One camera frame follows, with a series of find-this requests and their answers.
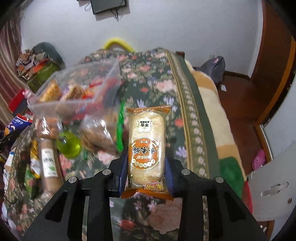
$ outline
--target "curtain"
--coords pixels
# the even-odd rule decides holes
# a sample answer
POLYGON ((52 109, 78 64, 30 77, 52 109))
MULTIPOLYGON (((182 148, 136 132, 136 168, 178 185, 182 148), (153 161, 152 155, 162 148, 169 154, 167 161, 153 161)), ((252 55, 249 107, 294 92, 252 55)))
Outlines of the curtain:
POLYGON ((0 128, 3 129, 13 118, 8 104, 25 82, 18 77, 15 62, 21 51, 20 13, 15 11, 0 31, 0 128))

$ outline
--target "floral bedspread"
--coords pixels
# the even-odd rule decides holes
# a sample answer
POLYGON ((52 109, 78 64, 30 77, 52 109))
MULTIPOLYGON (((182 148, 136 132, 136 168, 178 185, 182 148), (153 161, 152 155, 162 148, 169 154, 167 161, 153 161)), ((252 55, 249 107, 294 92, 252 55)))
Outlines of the floral bedspread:
MULTIPOLYGON (((166 148, 185 168, 201 177, 213 178, 220 174, 213 132, 195 79, 184 59, 169 51, 157 48, 138 53, 119 53, 98 50, 82 62, 100 58, 118 58, 122 85, 119 98, 125 107, 152 107, 171 105, 166 129, 166 148)), ((12 164, 6 196, 8 215, 23 234, 42 210, 44 202, 39 196, 30 200, 19 178, 24 172, 20 163, 21 151, 26 149, 33 136, 33 126, 27 128, 17 140, 17 150, 12 164)), ((69 126, 77 133, 76 126, 69 126)), ((79 179, 92 177, 107 168, 117 158, 99 151, 81 153, 74 160, 60 155, 65 180, 71 176, 79 179)), ((157 199, 137 193, 128 199, 110 198, 114 240, 177 240, 182 199, 173 201, 157 199)), ((207 205, 203 198, 204 239, 208 239, 207 205)), ((86 226, 83 239, 86 239, 86 226)))

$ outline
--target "food package label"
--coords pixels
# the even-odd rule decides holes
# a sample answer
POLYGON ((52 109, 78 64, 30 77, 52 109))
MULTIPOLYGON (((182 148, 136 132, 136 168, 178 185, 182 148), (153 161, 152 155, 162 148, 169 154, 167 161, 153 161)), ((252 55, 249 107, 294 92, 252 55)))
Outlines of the food package label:
POLYGON ((51 148, 41 150, 44 177, 58 177, 54 160, 54 151, 51 148))
POLYGON ((149 181, 149 183, 145 185, 144 189, 149 191, 162 191, 164 189, 163 182, 149 181))
POLYGON ((139 122, 137 122, 137 126, 139 132, 149 132, 151 131, 151 126, 153 126, 153 122, 151 122, 151 119, 148 117, 142 117, 139 119, 139 122))
POLYGON ((155 167, 161 157, 159 142, 149 137, 135 139, 129 145, 130 164, 139 170, 149 170, 155 167))

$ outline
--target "bed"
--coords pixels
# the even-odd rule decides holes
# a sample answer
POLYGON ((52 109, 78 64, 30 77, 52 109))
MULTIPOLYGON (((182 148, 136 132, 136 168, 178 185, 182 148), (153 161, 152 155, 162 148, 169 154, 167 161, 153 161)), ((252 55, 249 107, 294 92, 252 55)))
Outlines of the bed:
MULTIPOLYGON (((222 176, 252 211, 252 203, 239 152, 229 122, 221 107, 215 84, 206 74, 194 71, 190 63, 166 49, 146 52, 98 50, 81 63, 100 58, 118 58, 122 85, 119 98, 125 107, 171 105, 167 122, 166 148, 185 168, 201 177, 222 176)), ((77 127, 69 125, 72 132, 77 127)), ((27 128, 15 143, 5 205, 10 219, 22 235, 42 210, 42 196, 30 200, 21 183, 21 151, 30 143, 34 126, 27 128)), ((60 154, 65 180, 88 178, 105 169, 116 154, 81 154, 69 160, 60 154)), ((135 194, 128 199, 110 198, 114 240, 176 240, 182 200, 157 199, 135 194)), ((203 197, 204 240, 208 239, 207 202, 203 197)), ((83 227, 83 240, 86 239, 83 227)))

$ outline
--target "metal screw head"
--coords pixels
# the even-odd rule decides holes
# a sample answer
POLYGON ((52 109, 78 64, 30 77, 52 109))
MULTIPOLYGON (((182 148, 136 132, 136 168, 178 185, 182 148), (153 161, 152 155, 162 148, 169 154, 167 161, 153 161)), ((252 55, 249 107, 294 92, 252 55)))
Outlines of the metal screw head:
POLYGON ((222 177, 216 177, 215 181, 218 183, 222 183, 222 182, 224 182, 224 179, 222 177))
POLYGON ((105 170, 102 171, 102 173, 107 176, 107 175, 109 175, 111 173, 111 170, 110 169, 105 169, 105 170))
POLYGON ((183 170, 181 171, 181 173, 182 173, 183 175, 189 175, 189 174, 190 174, 190 171, 189 171, 188 169, 183 169, 183 170))
POLYGON ((74 182, 77 181, 77 177, 70 177, 70 178, 68 179, 68 181, 69 181, 69 183, 74 183, 74 182))

